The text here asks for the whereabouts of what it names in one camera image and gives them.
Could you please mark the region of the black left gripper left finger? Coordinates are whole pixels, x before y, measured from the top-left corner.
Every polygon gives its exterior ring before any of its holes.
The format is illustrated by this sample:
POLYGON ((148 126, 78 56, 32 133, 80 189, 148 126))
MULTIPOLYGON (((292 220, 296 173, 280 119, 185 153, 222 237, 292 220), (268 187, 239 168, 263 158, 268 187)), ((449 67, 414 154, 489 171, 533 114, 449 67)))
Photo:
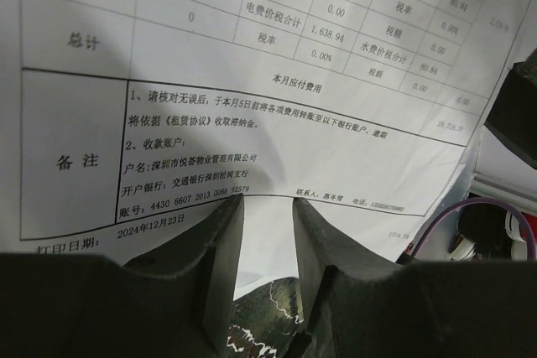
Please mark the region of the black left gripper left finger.
POLYGON ((2 254, 2 356, 223 356, 243 222, 244 200, 234 195, 125 265, 2 254))

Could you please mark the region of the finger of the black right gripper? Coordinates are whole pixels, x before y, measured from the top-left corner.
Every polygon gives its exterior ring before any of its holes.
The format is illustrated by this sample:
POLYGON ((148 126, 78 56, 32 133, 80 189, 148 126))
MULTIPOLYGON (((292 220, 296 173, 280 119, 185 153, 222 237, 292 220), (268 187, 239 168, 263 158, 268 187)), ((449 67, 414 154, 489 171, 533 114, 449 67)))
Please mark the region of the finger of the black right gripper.
POLYGON ((536 49, 508 72, 485 127, 532 169, 536 169, 536 49))

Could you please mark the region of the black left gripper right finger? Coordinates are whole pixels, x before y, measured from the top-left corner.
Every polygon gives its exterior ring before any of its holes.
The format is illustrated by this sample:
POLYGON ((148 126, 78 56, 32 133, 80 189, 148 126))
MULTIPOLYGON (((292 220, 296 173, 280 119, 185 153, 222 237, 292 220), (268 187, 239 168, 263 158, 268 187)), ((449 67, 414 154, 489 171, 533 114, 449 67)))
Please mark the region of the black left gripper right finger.
POLYGON ((293 202, 304 327, 295 357, 533 357, 536 245, 522 262, 400 265, 293 202))

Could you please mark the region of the white paper stack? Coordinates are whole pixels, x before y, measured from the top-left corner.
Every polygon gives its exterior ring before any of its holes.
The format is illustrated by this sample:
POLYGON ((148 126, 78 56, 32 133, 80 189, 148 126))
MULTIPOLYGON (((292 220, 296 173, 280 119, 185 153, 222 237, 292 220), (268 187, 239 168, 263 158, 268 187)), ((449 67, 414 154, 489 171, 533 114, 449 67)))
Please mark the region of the white paper stack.
POLYGON ((296 275, 296 197, 393 260, 535 2, 1 0, 1 248, 125 262, 242 194, 240 285, 296 275))

